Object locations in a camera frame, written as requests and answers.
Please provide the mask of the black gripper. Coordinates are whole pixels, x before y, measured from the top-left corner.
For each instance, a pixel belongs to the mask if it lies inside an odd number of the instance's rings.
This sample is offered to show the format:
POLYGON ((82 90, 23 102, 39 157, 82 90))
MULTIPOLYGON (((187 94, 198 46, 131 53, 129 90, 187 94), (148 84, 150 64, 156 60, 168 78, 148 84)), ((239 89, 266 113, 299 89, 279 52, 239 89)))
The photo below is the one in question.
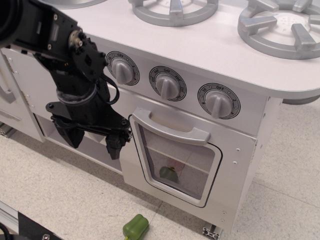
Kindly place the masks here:
POLYGON ((129 121, 98 95, 77 104, 50 102, 45 108, 52 114, 52 122, 60 136, 75 149, 85 132, 94 133, 106 137, 107 151, 112 160, 117 160, 122 147, 130 141, 129 121))

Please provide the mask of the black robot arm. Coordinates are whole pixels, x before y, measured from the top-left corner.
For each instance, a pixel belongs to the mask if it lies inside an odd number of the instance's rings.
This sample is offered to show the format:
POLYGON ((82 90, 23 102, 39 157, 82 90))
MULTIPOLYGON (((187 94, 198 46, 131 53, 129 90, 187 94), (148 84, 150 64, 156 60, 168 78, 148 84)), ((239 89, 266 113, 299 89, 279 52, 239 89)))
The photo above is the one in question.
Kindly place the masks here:
POLYGON ((114 82, 104 74, 105 53, 74 19, 38 0, 3 0, 0 45, 31 53, 49 71, 58 101, 46 110, 71 147, 93 133, 104 136, 111 159, 120 157, 131 138, 130 123, 112 109, 119 96, 110 96, 108 86, 114 82))

